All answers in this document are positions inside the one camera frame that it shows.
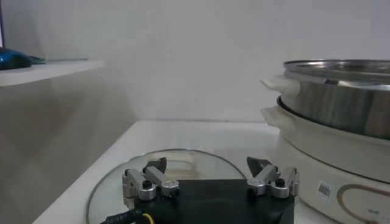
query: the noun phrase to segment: white pot handle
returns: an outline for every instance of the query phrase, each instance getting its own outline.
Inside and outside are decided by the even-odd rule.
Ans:
[[[277,127],[284,133],[291,133],[296,129],[294,119],[280,106],[263,108],[261,113],[269,126]]]
[[[300,91],[300,84],[297,80],[278,75],[272,79],[261,79],[260,82],[269,90],[280,92],[285,97],[296,97]]]

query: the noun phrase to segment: screw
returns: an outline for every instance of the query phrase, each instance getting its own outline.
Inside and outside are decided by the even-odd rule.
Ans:
[[[276,185],[277,187],[284,187],[285,184],[286,184],[286,182],[285,182],[283,179],[281,179],[281,178],[275,180],[275,185]]]
[[[142,188],[145,190],[152,188],[152,182],[150,180],[144,180],[142,182]]]

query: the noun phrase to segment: pot rim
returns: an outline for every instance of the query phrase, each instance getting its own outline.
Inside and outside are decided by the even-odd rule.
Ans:
[[[296,80],[390,91],[390,60],[293,60],[283,65],[285,76]]]

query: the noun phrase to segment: blue object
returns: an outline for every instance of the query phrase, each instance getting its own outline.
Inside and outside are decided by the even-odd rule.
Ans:
[[[0,47],[0,70],[28,68],[32,60],[22,52]]]

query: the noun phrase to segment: white table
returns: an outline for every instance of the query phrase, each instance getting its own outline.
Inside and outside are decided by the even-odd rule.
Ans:
[[[96,183],[118,164],[161,149],[205,150],[231,161],[247,176],[246,157],[269,158],[278,130],[264,123],[138,121],[90,166],[34,224],[85,223],[87,200]],[[336,223],[303,203],[295,223]]]

